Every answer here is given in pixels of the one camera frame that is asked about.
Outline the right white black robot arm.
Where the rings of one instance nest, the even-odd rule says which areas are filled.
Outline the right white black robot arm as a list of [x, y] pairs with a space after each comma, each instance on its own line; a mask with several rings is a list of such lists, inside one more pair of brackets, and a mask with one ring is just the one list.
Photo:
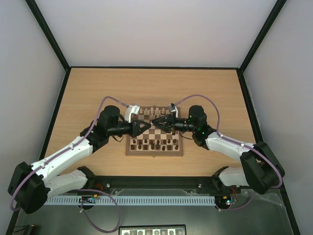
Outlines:
[[191, 132], [195, 144], [206, 150], [220, 152], [237, 160], [241, 167], [224, 167], [217, 172], [213, 186], [223, 192], [230, 186], [250, 187], [259, 194], [282, 185], [284, 170], [269, 146], [260, 141], [257, 144], [235, 140], [219, 133], [207, 123], [202, 106], [189, 108], [188, 118], [179, 118], [175, 111], [156, 118], [152, 124], [166, 133]]

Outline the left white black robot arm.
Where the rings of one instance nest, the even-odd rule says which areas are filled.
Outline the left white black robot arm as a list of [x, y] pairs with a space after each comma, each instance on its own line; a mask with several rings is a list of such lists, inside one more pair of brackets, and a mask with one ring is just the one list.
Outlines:
[[97, 113], [90, 126], [70, 144], [40, 161], [18, 164], [8, 187], [8, 193], [17, 202], [17, 207], [11, 207], [11, 210], [23, 210], [30, 214], [54, 196], [91, 187], [94, 174], [87, 167], [80, 167], [65, 175], [60, 173], [76, 161], [102, 148], [109, 142], [110, 137], [137, 137], [148, 130], [150, 123], [132, 119], [132, 115], [138, 114], [139, 109], [138, 106], [129, 106], [126, 116], [123, 117], [118, 107], [106, 106], [103, 111]]

